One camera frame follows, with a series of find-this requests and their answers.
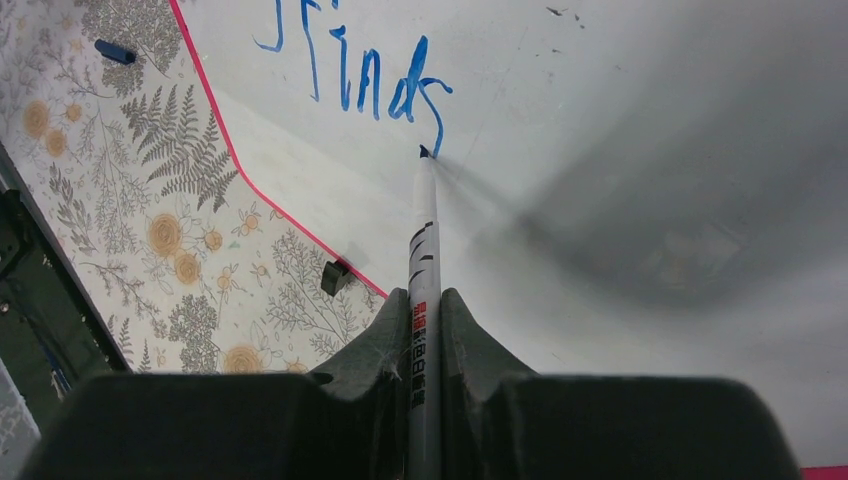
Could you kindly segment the whiteboard marker pen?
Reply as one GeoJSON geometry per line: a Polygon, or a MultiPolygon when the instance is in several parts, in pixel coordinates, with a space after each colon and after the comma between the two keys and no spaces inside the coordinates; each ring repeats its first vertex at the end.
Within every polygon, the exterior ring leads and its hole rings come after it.
{"type": "Polygon", "coordinates": [[[415,232],[409,244],[411,314],[408,479],[439,479],[441,448],[440,243],[434,157],[420,147],[413,185],[415,232]]]}

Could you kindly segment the blue marker cap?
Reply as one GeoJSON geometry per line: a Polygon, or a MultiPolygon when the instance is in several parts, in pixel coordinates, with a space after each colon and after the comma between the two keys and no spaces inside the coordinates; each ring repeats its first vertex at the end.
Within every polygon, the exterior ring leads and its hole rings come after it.
{"type": "Polygon", "coordinates": [[[131,65],[136,62],[136,54],[124,47],[114,43],[97,39],[94,43],[94,48],[101,54],[102,57],[121,64],[131,65]]]}

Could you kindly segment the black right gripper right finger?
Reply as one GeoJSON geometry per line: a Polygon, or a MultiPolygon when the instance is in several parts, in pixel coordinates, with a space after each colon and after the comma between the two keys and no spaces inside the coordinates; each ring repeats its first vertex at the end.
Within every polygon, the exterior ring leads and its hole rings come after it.
{"type": "Polygon", "coordinates": [[[797,479],[766,404],[729,379],[539,374],[441,298],[447,479],[797,479]]]}

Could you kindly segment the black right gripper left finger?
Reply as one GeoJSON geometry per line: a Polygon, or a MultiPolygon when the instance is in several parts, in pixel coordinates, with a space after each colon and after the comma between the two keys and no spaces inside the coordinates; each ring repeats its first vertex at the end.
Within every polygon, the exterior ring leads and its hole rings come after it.
{"type": "Polygon", "coordinates": [[[306,374],[123,374],[75,388],[24,479],[401,479],[408,295],[306,374]]]}

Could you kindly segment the pink framed whiteboard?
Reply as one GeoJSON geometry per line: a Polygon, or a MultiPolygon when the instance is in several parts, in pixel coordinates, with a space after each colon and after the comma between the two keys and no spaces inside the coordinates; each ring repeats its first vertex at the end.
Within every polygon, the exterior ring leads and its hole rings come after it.
{"type": "Polygon", "coordinates": [[[847,461],[843,1],[176,1],[251,189],[542,372],[706,375],[804,466],[847,461]]]}

